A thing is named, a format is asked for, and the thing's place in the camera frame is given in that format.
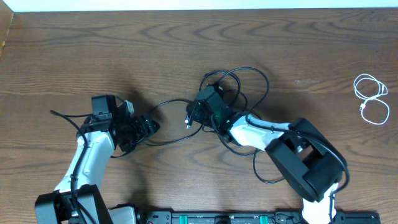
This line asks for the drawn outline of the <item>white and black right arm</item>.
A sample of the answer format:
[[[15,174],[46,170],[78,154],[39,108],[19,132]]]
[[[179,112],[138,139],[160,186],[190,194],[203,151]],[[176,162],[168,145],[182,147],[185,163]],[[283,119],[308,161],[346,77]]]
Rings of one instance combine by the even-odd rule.
[[[307,223],[334,223],[335,195],[349,179],[345,158],[306,119],[272,123],[248,111],[232,109],[224,101],[195,100],[187,108],[186,123],[214,130],[222,141],[264,151],[282,178],[302,197]]]

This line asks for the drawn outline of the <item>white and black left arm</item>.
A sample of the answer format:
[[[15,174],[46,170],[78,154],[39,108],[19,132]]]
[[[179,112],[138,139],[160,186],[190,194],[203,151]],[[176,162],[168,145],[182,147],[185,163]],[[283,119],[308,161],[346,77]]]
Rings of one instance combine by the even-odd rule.
[[[133,205],[108,209],[100,188],[116,147],[129,154],[159,128],[148,114],[85,123],[78,129],[78,147],[67,173],[53,192],[39,195],[35,202],[37,222],[140,223],[141,215]]]

